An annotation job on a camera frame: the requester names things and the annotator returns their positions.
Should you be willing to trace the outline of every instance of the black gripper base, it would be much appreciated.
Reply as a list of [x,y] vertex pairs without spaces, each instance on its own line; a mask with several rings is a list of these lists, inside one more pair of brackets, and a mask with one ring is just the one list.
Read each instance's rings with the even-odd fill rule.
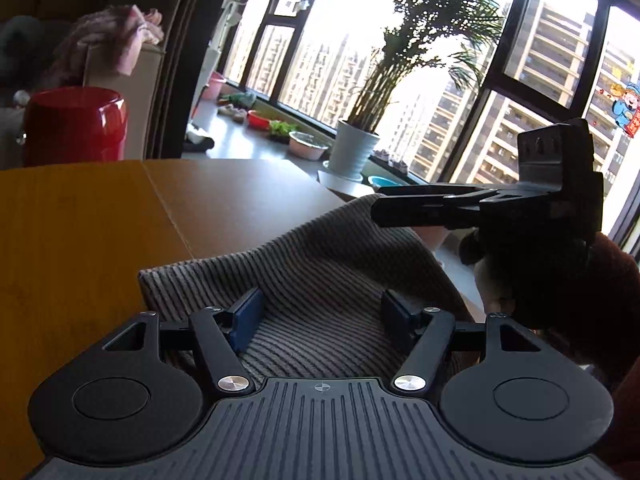
[[268,379],[256,394],[221,400],[199,433],[164,456],[108,468],[52,458],[32,478],[605,480],[615,476],[590,456],[540,467],[490,460],[453,439],[427,402],[393,396],[376,379]]

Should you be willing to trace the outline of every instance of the brown sleeve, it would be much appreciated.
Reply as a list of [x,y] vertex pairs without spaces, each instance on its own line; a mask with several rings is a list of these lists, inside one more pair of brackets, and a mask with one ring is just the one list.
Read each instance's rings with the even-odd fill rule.
[[573,350],[621,381],[640,356],[640,274],[631,256],[598,233],[586,273],[556,297],[556,329]]
[[640,358],[613,394],[614,415],[596,455],[621,478],[640,480]]

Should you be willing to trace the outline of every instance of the white flower pot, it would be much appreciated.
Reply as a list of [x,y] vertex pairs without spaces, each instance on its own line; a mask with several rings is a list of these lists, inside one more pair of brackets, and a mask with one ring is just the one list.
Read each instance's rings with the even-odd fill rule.
[[360,172],[380,138],[338,121],[335,142],[326,168],[348,180],[362,181]]

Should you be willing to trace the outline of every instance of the pink cloth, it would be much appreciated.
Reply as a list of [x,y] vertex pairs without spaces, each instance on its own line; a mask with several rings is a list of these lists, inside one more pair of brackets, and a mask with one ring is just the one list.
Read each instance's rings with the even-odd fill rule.
[[164,38],[160,21],[162,14],[151,9],[142,14],[137,6],[131,6],[129,15],[120,33],[121,49],[116,54],[116,70],[122,75],[131,75],[138,62],[143,43],[158,44]]
[[143,43],[164,39],[162,14],[152,9],[143,14],[137,6],[108,7],[80,18],[54,51],[55,61],[43,75],[38,89],[82,84],[86,53],[92,43],[111,43],[113,69],[131,75]]

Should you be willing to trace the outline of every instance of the white bowl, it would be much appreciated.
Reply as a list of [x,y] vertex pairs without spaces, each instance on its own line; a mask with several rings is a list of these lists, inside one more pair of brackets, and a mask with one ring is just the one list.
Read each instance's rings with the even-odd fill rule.
[[289,134],[289,151],[306,160],[318,160],[329,148],[329,145],[312,134],[291,132]]

